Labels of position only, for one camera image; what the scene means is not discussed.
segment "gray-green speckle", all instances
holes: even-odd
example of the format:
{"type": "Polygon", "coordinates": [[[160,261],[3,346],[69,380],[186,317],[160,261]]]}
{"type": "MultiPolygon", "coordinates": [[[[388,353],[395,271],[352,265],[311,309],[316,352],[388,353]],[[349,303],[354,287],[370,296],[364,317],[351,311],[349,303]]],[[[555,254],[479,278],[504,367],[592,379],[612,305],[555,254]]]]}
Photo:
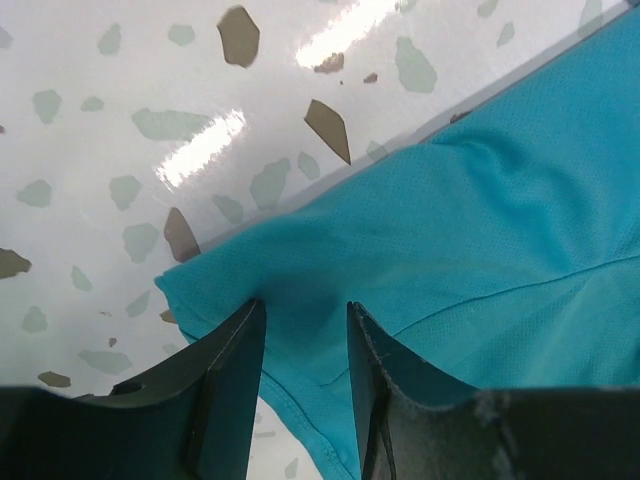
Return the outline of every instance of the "gray-green speckle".
{"type": "Polygon", "coordinates": [[[78,357],[91,368],[109,375],[119,375],[127,368],[133,367],[133,363],[124,353],[82,350],[78,357]]]}
{"type": "Polygon", "coordinates": [[[211,124],[211,118],[197,113],[165,110],[152,112],[148,108],[131,116],[138,131],[149,140],[191,140],[211,124]]]}
{"type": "Polygon", "coordinates": [[[0,48],[9,48],[13,43],[13,37],[4,28],[0,27],[0,48]]]}
{"type": "Polygon", "coordinates": [[[84,272],[75,265],[71,268],[71,281],[73,282],[73,286],[78,290],[82,290],[83,292],[90,292],[93,290],[91,280],[89,280],[84,272]]]}
{"type": "Polygon", "coordinates": [[[498,47],[506,45],[511,41],[511,39],[515,34],[516,34],[516,29],[513,26],[513,22],[505,23],[504,27],[502,27],[502,31],[500,32],[500,36],[498,37],[498,41],[496,42],[496,45],[498,47]]]}
{"type": "Polygon", "coordinates": [[[20,190],[16,198],[30,207],[47,207],[51,202],[51,185],[42,179],[36,180],[20,190]]]}
{"type": "Polygon", "coordinates": [[[116,55],[120,51],[120,25],[114,23],[98,40],[98,50],[102,55],[116,55]]]}
{"type": "Polygon", "coordinates": [[[284,469],[284,476],[287,479],[296,478],[298,476],[298,459],[294,458],[284,469]]]}
{"type": "Polygon", "coordinates": [[[588,37],[602,27],[602,0],[585,0],[580,15],[578,35],[588,37]]]}
{"type": "Polygon", "coordinates": [[[80,110],[83,112],[99,112],[103,108],[104,102],[98,97],[89,97],[80,105],[80,110]]]}
{"type": "Polygon", "coordinates": [[[167,37],[176,45],[184,47],[195,40],[196,33],[191,25],[172,25],[167,37]]]}
{"type": "Polygon", "coordinates": [[[418,0],[398,0],[396,2],[396,11],[400,13],[407,13],[413,7],[416,6],[418,0]]]}
{"type": "Polygon", "coordinates": [[[281,158],[266,165],[262,172],[253,177],[249,190],[259,210],[269,210],[278,204],[289,169],[289,159],[281,158]]]}
{"type": "Polygon", "coordinates": [[[478,7],[478,15],[484,18],[490,17],[496,11],[499,2],[500,0],[487,0],[478,7]]]}
{"type": "Polygon", "coordinates": [[[36,306],[33,306],[22,318],[21,326],[25,332],[43,332],[47,329],[47,317],[44,313],[42,313],[42,310],[40,310],[36,306]]]}
{"type": "Polygon", "coordinates": [[[389,155],[389,152],[379,143],[371,141],[369,142],[369,146],[367,147],[367,155],[369,155],[369,158],[372,161],[379,162],[387,155],[389,155]]]}
{"type": "Polygon", "coordinates": [[[124,229],[122,239],[124,240],[124,249],[131,257],[133,263],[142,263],[147,255],[153,250],[160,232],[150,223],[141,223],[139,225],[131,225],[124,229]]]}
{"type": "Polygon", "coordinates": [[[213,203],[216,204],[220,213],[225,216],[234,225],[242,223],[242,215],[244,214],[244,208],[242,204],[233,198],[226,195],[214,195],[213,203]]]}
{"type": "Polygon", "coordinates": [[[112,178],[109,182],[111,200],[121,212],[127,210],[136,199],[142,188],[141,183],[133,175],[112,178]]]}
{"type": "Polygon", "coordinates": [[[402,86],[409,92],[433,92],[438,73],[429,60],[413,45],[409,37],[398,37],[396,47],[396,66],[402,86]]]}
{"type": "Polygon", "coordinates": [[[300,152],[298,155],[298,168],[309,180],[316,180],[320,177],[320,167],[318,162],[311,155],[300,152]]]}
{"type": "Polygon", "coordinates": [[[176,347],[173,343],[163,345],[162,349],[164,350],[164,353],[166,353],[168,356],[175,355],[180,351],[180,349],[176,347]]]}
{"type": "Polygon", "coordinates": [[[144,292],[138,298],[136,298],[133,302],[131,302],[125,308],[127,315],[129,318],[137,317],[138,315],[142,315],[147,306],[149,305],[149,295],[151,292],[144,292]]]}
{"type": "Polygon", "coordinates": [[[46,125],[53,123],[53,119],[60,110],[62,97],[55,90],[43,90],[33,94],[31,99],[36,115],[40,117],[40,121],[46,125]]]}

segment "white surface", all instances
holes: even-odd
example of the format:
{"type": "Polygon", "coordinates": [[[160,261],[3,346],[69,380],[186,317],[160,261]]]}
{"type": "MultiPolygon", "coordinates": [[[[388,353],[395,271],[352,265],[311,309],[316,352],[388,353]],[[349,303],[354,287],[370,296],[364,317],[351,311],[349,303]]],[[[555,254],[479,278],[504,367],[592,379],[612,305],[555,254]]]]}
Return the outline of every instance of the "white surface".
{"type": "MultiPolygon", "coordinates": [[[[166,302],[153,285],[175,264],[162,238],[171,207],[182,211],[203,250],[238,228],[295,208],[370,165],[371,142],[392,151],[419,141],[576,43],[585,3],[592,3],[503,0],[484,18],[478,7],[487,1],[417,0],[405,13],[396,10],[397,2],[243,0],[261,32],[258,56],[245,69],[225,62],[216,29],[235,2],[4,0],[0,27],[13,41],[0,48],[0,125],[6,129],[0,135],[0,247],[16,250],[33,267],[0,280],[1,382],[42,386],[38,374],[54,371],[71,379],[70,387],[55,389],[62,394],[106,394],[162,361],[164,346],[186,344],[175,325],[160,321],[166,302]],[[498,47],[509,22],[515,34],[498,47]],[[113,23],[121,27],[120,50],[101,55],[97,42],[113,23]],[[173,24],[191,25],[194,42],[170,42],[173,24]],[[409,92],[399,81],[399,36],[410,37],[437,71],[432,93],[409,92]],[[344,53],[343,70],[314,72],[338,52],[344,53]],[[364,84],[372,72],[378,81],[364,84]],[[32,97],[49,89],[62,103],[53,122],[44,124],[32,97]],[[104,101],[101,111],[80,110],[91,96],[104,101]],[[311,99],[344,119],[351,166],[303,121],[311,99]],[[152,141],[131,120],[142,108],[213,121],[191,142],[152,141]],[[300,152],[317,161],[315,182],[297,167],[300,152]],[[290,170],[278,207],[259,211],[252,179],[283,157],[290,170]],[[109,193],[110,180],[122,175],[142,184],[125,211],[109,193]],[[52,187],[43,208],[16,197],[37,179],[52,187]],[[242,226],[225,218],[213,194],[243,205],[242,226]],[[133,263],[122,234],[139,223],[150,223],[160,237],[142,263],[133,263]],[[90,292],[73,286],[74,265],[91,281],[90,292]],[[130,318],[126,307],[146,291],[147,308],[130,318]],[[46,315],[46,330],[21,327],[32,306],[46,315]],[[113,347],[109,338],[117,339],[113,347]],[[122,353],[131,366],[103,373],[78,356],[84,350],[122,353]]],[[[622,0],[602,4],[605,21],[626,9],[622,0]]],[[[258,414],[249,478],[319,478],[262,401],[258,414]]]]}

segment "turquoise fabric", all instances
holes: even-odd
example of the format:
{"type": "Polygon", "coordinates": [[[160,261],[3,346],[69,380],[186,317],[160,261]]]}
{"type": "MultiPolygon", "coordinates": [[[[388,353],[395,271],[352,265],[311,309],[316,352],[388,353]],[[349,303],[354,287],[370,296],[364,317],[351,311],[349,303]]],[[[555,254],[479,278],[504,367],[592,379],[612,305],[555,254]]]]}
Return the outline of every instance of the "turquoise fabric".
{"type": "Polygon", "coordinates": [[[359,475],[348,301],[478,387],[640,383],[640,10],[157,284],[190,340],[266,301],[260,393],[331,480],[359,475]]]}

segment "worn black plastic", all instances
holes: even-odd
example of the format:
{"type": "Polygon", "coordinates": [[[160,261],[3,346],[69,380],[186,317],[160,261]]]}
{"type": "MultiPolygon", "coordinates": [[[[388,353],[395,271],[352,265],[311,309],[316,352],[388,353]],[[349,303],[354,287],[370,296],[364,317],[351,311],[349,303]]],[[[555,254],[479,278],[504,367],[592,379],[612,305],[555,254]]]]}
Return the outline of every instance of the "worn black plastic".
{"type": "Polygon", "coordinates": [[[640,389],[476,390],[347,310],[363,480],[640,479],[640,389]]]}
{"type": "Polygon", "coordinates": [[[250,301],[104,397],[0,388],[0,478],[244,480],[265,329],[250,301]]]}

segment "glossy surface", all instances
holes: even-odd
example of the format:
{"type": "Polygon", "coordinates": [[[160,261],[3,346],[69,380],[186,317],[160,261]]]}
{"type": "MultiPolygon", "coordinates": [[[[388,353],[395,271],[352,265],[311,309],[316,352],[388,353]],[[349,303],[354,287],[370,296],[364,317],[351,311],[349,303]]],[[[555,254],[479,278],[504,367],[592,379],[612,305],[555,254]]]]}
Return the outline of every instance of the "glossy surface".
{"type": "MultiPolygon", "coordinates": [[[[305,203],[628,8],[245,0],[229,17],[236,6],[3,3],[2,383],[106,394],[185,345],[153,278],[190,235],[207,250],[305,203]],[[247,33],[221,37],[224,18],[247,33]]],[[[317,478],[262,402],[249,477],[317,478]]]]}

